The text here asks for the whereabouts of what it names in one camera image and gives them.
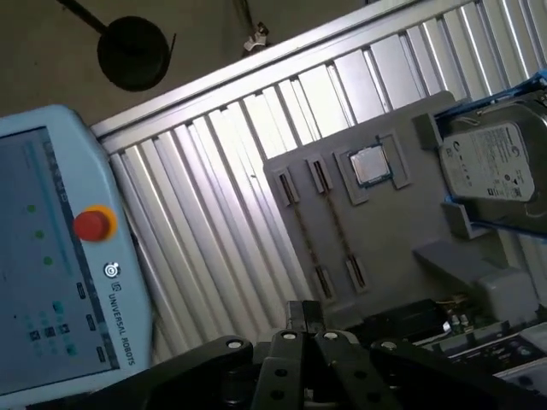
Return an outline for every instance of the concrete floor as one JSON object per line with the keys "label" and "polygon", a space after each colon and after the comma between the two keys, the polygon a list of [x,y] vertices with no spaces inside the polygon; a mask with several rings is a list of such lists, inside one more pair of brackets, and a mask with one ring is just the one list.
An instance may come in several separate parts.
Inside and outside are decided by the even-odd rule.
{"label": "concrete floor", "polygon": [[[110,84],[97,63],[98,35],[55,0],[9,2],[0,14],[0,116],[52,103],[78,111],[88,124],[161,95],[235,62],[245,33],[232,0],[80,0],[109,23],[139,15],[177,44],[165,79],[138,93]],[[249,0],[279,43],[347,14],[362,0]]]}

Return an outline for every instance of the hard drive label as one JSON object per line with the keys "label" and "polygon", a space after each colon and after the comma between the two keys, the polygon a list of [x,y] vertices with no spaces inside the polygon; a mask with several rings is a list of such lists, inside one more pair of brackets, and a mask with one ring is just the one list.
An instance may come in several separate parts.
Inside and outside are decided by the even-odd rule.
{"label": "hard drive label", "polygon": [[449,136],[439,154],[454,196],[527,202],[534,193],[526,147],[513,123]]}

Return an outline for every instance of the red button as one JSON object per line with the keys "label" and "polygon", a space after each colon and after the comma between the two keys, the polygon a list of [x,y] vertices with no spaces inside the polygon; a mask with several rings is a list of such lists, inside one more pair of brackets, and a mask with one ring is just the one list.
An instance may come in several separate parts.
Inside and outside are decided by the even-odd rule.
{"label": "red button", "polygon": [[109,230],[109,218],[101,211],[85,211],[74,219],[74,233],[83,241],[103,241]]}

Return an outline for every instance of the silver panel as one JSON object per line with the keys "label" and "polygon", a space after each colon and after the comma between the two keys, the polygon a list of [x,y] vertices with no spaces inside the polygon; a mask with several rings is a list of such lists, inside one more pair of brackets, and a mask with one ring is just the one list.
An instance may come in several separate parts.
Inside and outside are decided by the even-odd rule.
{"label": "silver panel", "polygon": [[399,36],[391,36],[372,44],[370,49],[390,98],[391,108],[401,108],[419,100],[420,93]]}
{"label": "silver panel", "polygon": [[310,297],[266,158],[441,90],[515,85],[545,63],[545,22],[539,0],[385,0],[94,126],[140,242],[154,360],[256,340]]}
{"label": "silver panel", "polygon": [[335,60],[338,74],[358,122],[382,115],[384,107],[361,50]]}

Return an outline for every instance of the touchscreen display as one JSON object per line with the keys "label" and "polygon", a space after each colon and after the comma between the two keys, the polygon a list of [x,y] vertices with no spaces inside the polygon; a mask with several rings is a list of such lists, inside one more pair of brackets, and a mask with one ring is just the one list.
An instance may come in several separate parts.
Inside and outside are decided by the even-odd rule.
{"label": "touchscreen display", "polygon": [[0,138],[0,395],[119,368],[46,128]]}

